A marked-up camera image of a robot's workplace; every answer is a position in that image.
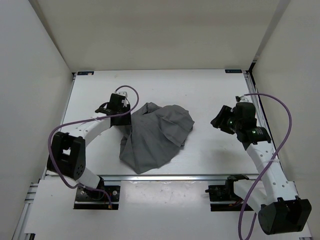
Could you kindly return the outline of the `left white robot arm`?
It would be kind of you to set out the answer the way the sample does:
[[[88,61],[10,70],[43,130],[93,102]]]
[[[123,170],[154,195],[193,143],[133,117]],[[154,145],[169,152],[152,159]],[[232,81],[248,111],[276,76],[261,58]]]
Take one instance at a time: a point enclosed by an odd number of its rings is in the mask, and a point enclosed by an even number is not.
[[[108,102],[103,103],[90,121],[83,122],[70,132],[58,131],[52,136],[51,155],[47,169],[57,173],[66,184],[66,178],[87,188],[93,200],[100,200],[105,194],[102,179],[86,167],[86,148],[103,132],[113,126],[131,124],[131,106],[127,92],[115,92]]]

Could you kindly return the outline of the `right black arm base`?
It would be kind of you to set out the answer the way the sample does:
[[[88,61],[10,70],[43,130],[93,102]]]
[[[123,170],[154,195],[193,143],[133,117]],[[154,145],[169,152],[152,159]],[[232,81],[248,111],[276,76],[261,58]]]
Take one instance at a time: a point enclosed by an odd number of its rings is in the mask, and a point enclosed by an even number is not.
[[[246,175],[229,175],[224,184],[209,185],[205,193],[209,195],[211,212],[239,212],[244,200],[234,192],[234,183],[249,180]]]

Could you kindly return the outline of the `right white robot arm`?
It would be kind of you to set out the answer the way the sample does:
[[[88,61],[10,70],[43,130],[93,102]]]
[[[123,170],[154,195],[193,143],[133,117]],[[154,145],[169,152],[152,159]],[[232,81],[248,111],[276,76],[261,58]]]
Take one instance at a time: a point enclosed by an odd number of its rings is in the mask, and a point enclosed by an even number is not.
[[[231,108],[223,105],[211,125],[227,134],[235,134],[252,159],[263,189],[241,176],[225,186],[230,200],[246,200],[257,215],[266,235],[301,232],[311,213],[308,199],[301,199],[292,181],[287,180],[281,164],[273,157],[268,131],[257,125],[256,108],[251,102],[238,102]]]

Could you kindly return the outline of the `grey pleated skirt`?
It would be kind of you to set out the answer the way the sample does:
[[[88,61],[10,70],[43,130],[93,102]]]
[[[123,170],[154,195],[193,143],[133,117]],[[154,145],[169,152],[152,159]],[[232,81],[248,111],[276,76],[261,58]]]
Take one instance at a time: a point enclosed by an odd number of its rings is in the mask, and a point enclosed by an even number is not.
[[[131,115],[122,133],[119,159],[136,174],[168,164],[185,146],[194,120],[179,105],[160,107],[148,102]]]

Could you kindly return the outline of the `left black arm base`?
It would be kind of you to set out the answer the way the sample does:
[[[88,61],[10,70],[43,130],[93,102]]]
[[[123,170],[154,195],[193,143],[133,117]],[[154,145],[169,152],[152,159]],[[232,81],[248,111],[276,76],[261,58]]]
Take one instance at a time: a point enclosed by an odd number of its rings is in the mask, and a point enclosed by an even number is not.
[[[83,187],[78,187],[73,208],[75,210],[118,210],[121,186],[105,185],[104,191],[110,197],[111,206],[108,197],[104,193],[100,191],[84,190]]]

